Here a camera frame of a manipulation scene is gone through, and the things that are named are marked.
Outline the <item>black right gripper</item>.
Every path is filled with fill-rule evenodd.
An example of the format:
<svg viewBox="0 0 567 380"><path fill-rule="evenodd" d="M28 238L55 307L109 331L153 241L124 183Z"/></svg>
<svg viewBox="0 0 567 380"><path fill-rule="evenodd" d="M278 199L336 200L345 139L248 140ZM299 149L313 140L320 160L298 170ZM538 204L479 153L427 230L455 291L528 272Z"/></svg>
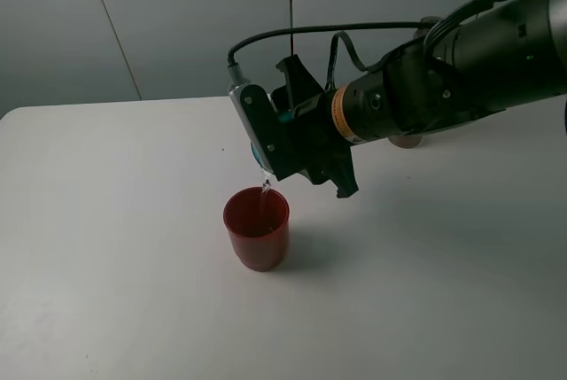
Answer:
<svg viewBox="0 0 567 380"><path fill-rule="evenodd" d="M277 180L302 174L312 184L332 181L337 198L350 198L359 190L353 169L352 144L338 131L333 103L342 101L346 87L323 91L298 55L281 60L276 69L285 84L270 99L290 148L272 168Z"/></svg>

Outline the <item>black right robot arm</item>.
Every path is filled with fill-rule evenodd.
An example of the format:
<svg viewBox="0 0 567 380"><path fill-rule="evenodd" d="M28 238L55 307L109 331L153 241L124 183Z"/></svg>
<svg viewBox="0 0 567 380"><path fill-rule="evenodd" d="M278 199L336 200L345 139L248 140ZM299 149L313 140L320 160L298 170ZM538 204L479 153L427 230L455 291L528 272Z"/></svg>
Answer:
<svg viewBox="0 0 567 380"><path fill-rule="evenodd" d="M473 0L386 53L345 85L320 84L297 56L273 92L285 138L270 171L357 189L351 149L459 127L566 91L566 0Z"/></svg>

